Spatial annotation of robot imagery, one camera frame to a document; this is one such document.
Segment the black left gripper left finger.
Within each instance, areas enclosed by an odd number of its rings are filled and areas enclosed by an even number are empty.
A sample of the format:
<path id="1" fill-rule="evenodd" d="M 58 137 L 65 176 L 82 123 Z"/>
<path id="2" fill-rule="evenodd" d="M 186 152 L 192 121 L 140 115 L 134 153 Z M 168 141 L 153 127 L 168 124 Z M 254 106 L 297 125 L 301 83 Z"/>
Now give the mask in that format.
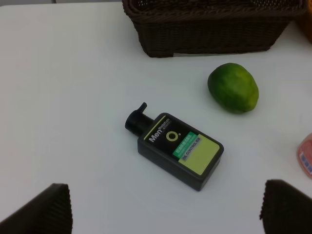
<path id="1" fill-rule="evenodd" d="M 70 234 L 73 214 L 67 184 L 53 183 L 0 223 L 2 234 Z"/>

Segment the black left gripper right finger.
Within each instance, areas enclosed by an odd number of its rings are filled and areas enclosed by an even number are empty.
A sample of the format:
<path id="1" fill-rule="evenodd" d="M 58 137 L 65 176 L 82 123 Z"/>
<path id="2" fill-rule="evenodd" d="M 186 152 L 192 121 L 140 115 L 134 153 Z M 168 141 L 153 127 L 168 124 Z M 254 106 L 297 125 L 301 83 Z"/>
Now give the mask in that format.
<path id="1" fill-rule="evenodd" d="M 281 179 L 267 180 L 259 218 L 266 234 L 310 234 L 312 198 Z"/>

